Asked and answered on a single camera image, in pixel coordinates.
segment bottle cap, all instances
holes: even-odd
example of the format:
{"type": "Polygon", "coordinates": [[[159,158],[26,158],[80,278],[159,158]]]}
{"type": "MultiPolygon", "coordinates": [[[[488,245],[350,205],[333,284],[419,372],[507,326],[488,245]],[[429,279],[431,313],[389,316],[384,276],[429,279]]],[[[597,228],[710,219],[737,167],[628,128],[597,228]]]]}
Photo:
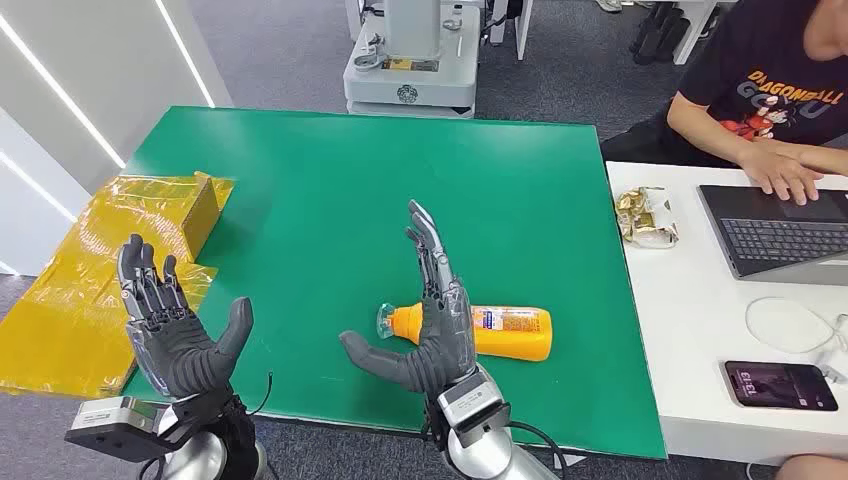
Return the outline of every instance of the bottle cap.
{"type": "Polygon", "coordinates": [[[395,306],[390,303],[380,305],[377,310],[377,335],[382,339],[394,336],[395,332],[392,329],[392,314],[395,313],[395,306]]]}

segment ceiling light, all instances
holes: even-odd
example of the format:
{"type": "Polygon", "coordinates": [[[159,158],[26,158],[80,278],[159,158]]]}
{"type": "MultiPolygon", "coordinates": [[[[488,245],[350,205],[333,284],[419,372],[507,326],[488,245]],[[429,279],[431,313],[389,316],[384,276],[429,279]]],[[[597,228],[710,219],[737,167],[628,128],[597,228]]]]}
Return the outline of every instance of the ceiling light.
{"type": "Polygon", "coordinates": [[[17,270],[15,270],[14,268],[12,268],[12,267],[10,267],[10,266],[6,265],[6,264],[5,264],[5,263],[3,263],[3,262],[0,262],[0,270],[5,270],[5,271],[7,271],[7,272],[11,273],[12,275],[20,275],[20,273],[18,273],[18,271],[17,271],[17,270]]]}
{"type": "Polygon", "coordinates": [[[165,19],[165,23],[168,24],[168,30],[171,31],[171,36],[173,36],[174,41],[177,42],[177,47],[179,47],[180,52],[183,54],[183,58],[188,64],[188,68],[189,70],[191,70],[191,74],[194,75],[194,80],[197,82],[197,86],[200,87],[200,92],[203,93],[203,98],[206,99],[206,103],[209,105],[209,107],[215,108],[215,102],[212,101],[212,97],[209,95],[209,90],[206,89],[206,84],[203,83],[203,79],[200,78],[200,72],[198,72],[197,67],[194,66],[194,62],[191,60],[191,56],[188,54],[188,49],[185,47],[182,37],[180,37],[180,32],[177,31],[177,27],[174,25],[174,21],[171,20],[171,15],[169,15],[168,11],[165,10],[165,4],[162,3],[162,0],[154,1],[156,2],[156,6],[159,7],[159,12],[165,19]]]}
{"type": "Polygon", "coordinates": [[[44,65],[42,65],[41,62],[35,57],[29,47],[27,47],[27,45],[24,43],[24,41],[21,40],[21,37],[19,37],[18,34],[15,33],[15,30],[12,29],[12,26],[9,25],[9,22],[7,22],[5,18],[3,18],[3,15],[0,15],[0,30],[3,30],[3,33],[5,33],[7,37],[9,37],[9,40],[11,40],[12,43],[15,44],[16,47],[18,47],[18,50],[27,59],[30,65],[32,65],[32,67],[35,68],[35,71],[38,72],[39,75],[41,75],[41,78],[43,78],[44,81],[47,82],[47,85],[49,85],[50,88],[53,89],[53,92],[56,93],[59,99],[61,99],[65,106],[68,107],[71,113],[73,113],[74,116],[77,117],[77,120],[79,120],[80,123],[82,123],[83,127],[88,130],[88,133],[90,133],[91,136],[94,137],[94,140],[100,145],[100,147],[103,148],[104,151],[106,151],[106,154],[109,155],[109,158],[111,158],[112,161],[115,162],[119,167],[126,167],[127,164],[124,163],[123,160],[121,160],[121,157],[118,155],[118,152],[116,152],[115,149],[112,148],[111,145],[109,145],[109,142],[107,142],[103,135],[101,135],[100,132],[97,130],[97,128],[94,127],[94,124],[91,123],[88,117],[85,116],[85,114],[82,112],[82,110],[80,110],[80,108],[73,101],[73,99],[71,99],[68,93],[65,92],[61,85],[59,85],[59,82],[57,82],[56,79],[53,78],[53,75],[50,75],[50,72],[48,72],[46,68],[44,68],[44,65]]]}
{"type": "Polygon", "coordinates": [[[47,190],[43,189],[41,185],[36,183],[36,181],[33,180],[32,177],[30,177],[29,175],[27,175],[26,172],[21,170],[21,167],[17,166],[15,162],[13,162],[11,158],[7,157],[6,154],[2,151],[0,151],[0,163],[9,167],[9,170],[11,170],[18,177],[20,177],[21,180],[23,180],[27,185],[32,187],[32,189],[38,192],[39,195],[44,197],[44,199],[47,200],[50,205],[53,205],[56,210],[59,210],[59,213],[61,213],[62,216],[70,220],[71,223],[77,221],[77,217],[75,217],[74,214],[72,214],[67,208],[62,206],[62,204],[59,203],[59,201],[56,200],[53,195],[47,193],[47,190]]]}

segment laptop keyboard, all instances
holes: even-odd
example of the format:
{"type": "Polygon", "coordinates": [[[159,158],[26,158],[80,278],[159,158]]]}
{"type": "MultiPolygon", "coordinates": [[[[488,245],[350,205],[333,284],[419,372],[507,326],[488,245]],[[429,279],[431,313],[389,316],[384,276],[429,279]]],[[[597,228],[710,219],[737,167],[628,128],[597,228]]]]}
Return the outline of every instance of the laptop keyboard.
{"type": "Polygon", "coordinates": [[[722,218],[730,247],[744,260],[803,262],[848,251],[848,223],[722,218]]]}

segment touchpad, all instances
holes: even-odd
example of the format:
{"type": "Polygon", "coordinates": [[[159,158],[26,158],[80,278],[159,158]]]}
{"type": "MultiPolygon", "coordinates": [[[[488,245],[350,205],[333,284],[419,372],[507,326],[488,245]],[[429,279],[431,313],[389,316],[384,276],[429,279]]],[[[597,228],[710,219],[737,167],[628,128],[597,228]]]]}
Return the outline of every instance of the touchpad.
{"type": "Polygon", "coordinates": [[[792,200],[781,201],[780,208],[793,220],[845,220],[845,214],[830,195],[820,195],[816,201],[801,206],[792,200]]]}

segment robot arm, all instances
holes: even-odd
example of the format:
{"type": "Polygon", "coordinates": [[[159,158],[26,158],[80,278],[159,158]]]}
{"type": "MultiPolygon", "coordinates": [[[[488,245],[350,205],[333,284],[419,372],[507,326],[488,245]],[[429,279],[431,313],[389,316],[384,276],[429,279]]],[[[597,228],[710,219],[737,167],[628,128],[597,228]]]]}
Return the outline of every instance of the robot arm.
{"type": "Polygon", "coordinates": [[[400,355],[372,347],[359,334],[346,331],[339,338],[348,357],[367,372],[426,394],[433,438],[448,464],[463,477],[556,479],[536,457],[513,443],[510,404],[476,363],[468,294],[450,268],[433,218],[414,200],[409,212],[415,229],[407,228],[406,233],[415,243],[424,284],[419,346],[400,355]]]}
{"type": "Polygon", "coordinates": [[[153,247],[135,234],[118,253],[127,334],[145,378],[174,399],[167,421],[156,405],[133,397],[92,400],[80,406],[65,440],[142,462],[176,452],[205,431],[228,452],[222,468],[230,477],[221,478],[252,478],[247,472],[256,471],[259,461],[254,426],[229,383],[253,327],[250,300],[233,302],[227,329],[212,342],[186,302],[175,266],[176,259],[168,255],[160,279],[153,247]]]}

